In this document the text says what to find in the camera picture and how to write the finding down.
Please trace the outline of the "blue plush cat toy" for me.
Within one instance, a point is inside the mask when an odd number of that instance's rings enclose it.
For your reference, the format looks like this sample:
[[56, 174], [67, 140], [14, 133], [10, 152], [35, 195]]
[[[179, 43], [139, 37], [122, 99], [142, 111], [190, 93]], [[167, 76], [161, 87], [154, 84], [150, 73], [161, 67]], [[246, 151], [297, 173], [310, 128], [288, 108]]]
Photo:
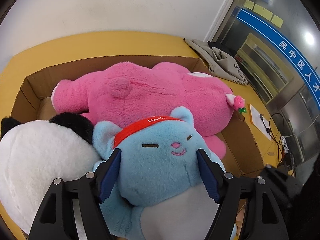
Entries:
[[120, 149], [120, 169], [100, 208], [110, 233], [125, 239], [204, 239], [218, 211], [201, 179], [196, 152], [220, 163], [194, 128], [189, 109], [125, 128], [97, 123], [93, 146], [107, 161]]

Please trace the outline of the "white panda plush toy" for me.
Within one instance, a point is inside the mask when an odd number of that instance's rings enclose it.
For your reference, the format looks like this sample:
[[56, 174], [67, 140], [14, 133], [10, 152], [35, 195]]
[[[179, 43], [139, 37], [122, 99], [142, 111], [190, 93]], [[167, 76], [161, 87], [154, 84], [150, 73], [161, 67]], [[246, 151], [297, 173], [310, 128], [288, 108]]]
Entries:
[[100, 160], [92, 146], [93, 124], [79, 114], [21, 123], [1, 120], [1, 203], [29, 233], [55, 178], [77, 180]]

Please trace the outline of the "white orange paper card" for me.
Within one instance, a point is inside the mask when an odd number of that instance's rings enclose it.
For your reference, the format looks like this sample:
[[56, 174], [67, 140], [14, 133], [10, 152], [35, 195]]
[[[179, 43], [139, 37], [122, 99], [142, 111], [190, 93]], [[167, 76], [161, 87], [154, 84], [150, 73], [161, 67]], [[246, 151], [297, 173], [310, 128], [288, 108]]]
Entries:
[[263, 135], [265, 137], [267, 137], [267, 139], [269, 141], [272, 140], [270, 134], [268, 133], [267, 129], [270, 127], [269, 122], [266, 120], [266, 118], [260, 114], [254, 107], [253, 105], [249, 105], [249, 109], [250, 109], [250, 115], [251, 115], [251, 122], [252, 124], [259, 129], [259, 131], [261, 133], [263, 133]]

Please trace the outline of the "blue door banner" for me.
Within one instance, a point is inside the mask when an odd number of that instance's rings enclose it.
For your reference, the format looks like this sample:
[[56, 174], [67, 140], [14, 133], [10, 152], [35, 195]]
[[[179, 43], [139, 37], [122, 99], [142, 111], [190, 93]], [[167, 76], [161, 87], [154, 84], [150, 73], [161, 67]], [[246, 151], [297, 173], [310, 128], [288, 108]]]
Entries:
[[291, 41], [272, 25], [245, 9], [240, 9], [236, 18], [266, 38], [286, 57], [304, 81], [315, 102], [319, 105], [319, 75]]

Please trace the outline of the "pink plush bear toy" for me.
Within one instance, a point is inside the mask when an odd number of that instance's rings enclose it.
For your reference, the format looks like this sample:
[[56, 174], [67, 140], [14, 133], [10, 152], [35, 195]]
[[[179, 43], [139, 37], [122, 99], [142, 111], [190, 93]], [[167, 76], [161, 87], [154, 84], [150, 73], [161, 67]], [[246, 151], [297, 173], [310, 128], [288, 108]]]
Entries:
[[217, 134], [234, 112], [246, 110], [245, 100], [217, 77], [190, 72], [171, 62], [153, 68], [121, 62], [74, 81], [61, 80], [51, 100], [57, 113], [80, 113], [94, 124], [111, 121], [120, 127], [186, 107], [194, 117], [195, 129], [220, 158], [226, 146]]

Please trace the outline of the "grey cloth bag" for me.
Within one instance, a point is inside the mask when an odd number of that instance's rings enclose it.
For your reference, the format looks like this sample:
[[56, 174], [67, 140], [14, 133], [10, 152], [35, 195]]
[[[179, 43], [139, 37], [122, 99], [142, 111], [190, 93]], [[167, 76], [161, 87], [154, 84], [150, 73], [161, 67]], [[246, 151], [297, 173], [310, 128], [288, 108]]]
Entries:
[[228, 53], [216, 47], [210, 48], [207, 42], [200, 40], [185, 38], [184, 41], [208, 63], [208, 68], [213, 76], [239, 85], [249, 84], [236, 60]]

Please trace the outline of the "yellow sticky notes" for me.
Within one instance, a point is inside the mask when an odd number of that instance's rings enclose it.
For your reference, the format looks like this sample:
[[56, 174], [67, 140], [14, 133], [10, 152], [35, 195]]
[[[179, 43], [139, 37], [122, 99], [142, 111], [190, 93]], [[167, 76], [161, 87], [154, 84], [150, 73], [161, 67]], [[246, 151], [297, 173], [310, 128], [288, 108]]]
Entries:
[[244, 7], [252, 10], [256, 14], [262, 16], [264, 19], [270, 21], [273, 23], [276, 27], [281, 28], [281, 26], [284, 23], [284, 20], [274, 14], [273, 12], [269, 11], [268, 9], [258, 5], [257, 3], [254, 3], [250, 0], [245, 0]]

